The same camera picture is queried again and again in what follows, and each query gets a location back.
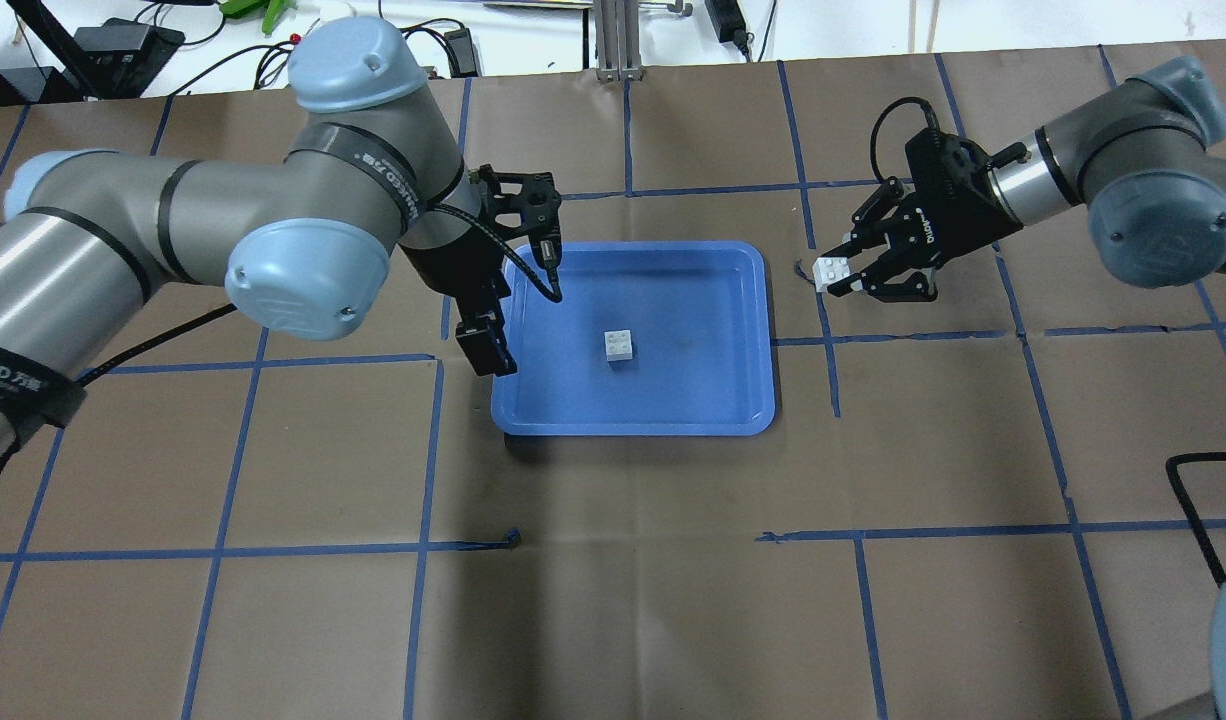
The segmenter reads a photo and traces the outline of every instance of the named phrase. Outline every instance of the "white cube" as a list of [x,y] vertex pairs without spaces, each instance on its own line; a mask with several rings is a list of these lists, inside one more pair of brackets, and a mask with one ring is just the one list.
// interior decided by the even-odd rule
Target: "white cube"
[[604,332],[604,359],[609,363],[629,361],[631,353],[631,331]]
[[818,292],[828,292],[828,286],[840,282],[852,274],[847,258],[818,258],[813,261],[813,283]]

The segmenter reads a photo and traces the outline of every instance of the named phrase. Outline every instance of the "blue tray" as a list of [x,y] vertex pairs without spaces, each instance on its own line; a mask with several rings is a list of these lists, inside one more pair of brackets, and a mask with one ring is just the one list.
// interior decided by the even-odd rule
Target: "blue tray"
[[[521,255],[532,262],[527,247]],[[774,421],[764,259],[744,242],[575,242],[555,305],[508,265],[520,372],[493,381],[517,435],[753,435]],[[633,359],[604,359],[631,331]]]

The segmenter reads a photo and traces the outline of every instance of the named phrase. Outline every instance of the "robotic arm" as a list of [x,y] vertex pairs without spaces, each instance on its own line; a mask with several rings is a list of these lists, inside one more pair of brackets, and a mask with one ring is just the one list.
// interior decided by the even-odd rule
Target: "robotic arm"
[[[457,302],[476,372],[516,372],[503,238],[528,236],[558,301],[550,173],[468,172],[424,70],[385,20],[311,33],[289,79],[310,120],[280,167],[86,150],[18,170],[0,228],[0,455],[44,423],[66,424],[85,395],[72,378],[166,282],[224,286],[265,327],[333,340],[360,325],[398,245]],[[508,213],[519,227],[495,222]]]
[[[918,97],[881,120],[901,104],[921,105],[928,121],[906,142],[915,190],[889,177],[857,209],[841,245],[814,264],[819,292],[937,301],[946,261],[1081,202],[1102,264],[1122,282],[1226,274],[1226,159],[1206,155],[1226,137],[1226,110],[1194,58],[1129,79],[996,155],[943,132]],[[848,260],[873,247],[881,255],[855,272]]]

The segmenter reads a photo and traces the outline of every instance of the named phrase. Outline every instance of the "white floor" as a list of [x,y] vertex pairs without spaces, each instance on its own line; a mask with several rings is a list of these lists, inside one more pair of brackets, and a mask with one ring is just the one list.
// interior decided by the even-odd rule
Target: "white floor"
[[[754,47],[767,27],[772,0],[741,0]],[[484,74],[568,72],[582,66],[580,10],[500,9],[479,0],[383,0],[385,17],[397,25],[455,17],[471,27]],[[642,9],[641,44],[646,65],[742,61],[733,47],[715,42],[702,0],[691,17],[663,9]],[[69,29],[131,18],[139,0],[47,0]],[[342,13],[375,13],[375,0],[303,0],[284,13],[273,37],[260,31],[260,18],[228,23],[205,45],[179,50],[147,94],[168,94],[215,60],[260,42],[305,33],[321,18]],[[206,36],[219,20],[216,9],[172,9],[162,22]],[[15,40],[17,26],[0,0],[0,67],[28,67],[27,45]],[[902,53],[1000,50],[1011,47],[1128,44],[1128,42],[1200,40],[1226,37],[1226,0],[779,0],[765,59],[840,58]],[[56,64],[40,40],[31,37],[36,55]],[[595,29],[591,32],[595,47]],[[413,53],[424,64],[444,69],[433,40],[417,37]],[[242,90],[253,85],[257,53],[237,59],[192,86],[196,92]]]

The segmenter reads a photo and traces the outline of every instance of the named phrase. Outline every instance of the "metal bracket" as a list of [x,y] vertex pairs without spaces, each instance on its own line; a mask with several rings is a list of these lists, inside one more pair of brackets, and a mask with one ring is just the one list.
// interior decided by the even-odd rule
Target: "metal bracket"
[[595,53],[600,82],[641,79],[640,4],[636,0],[595,0]]

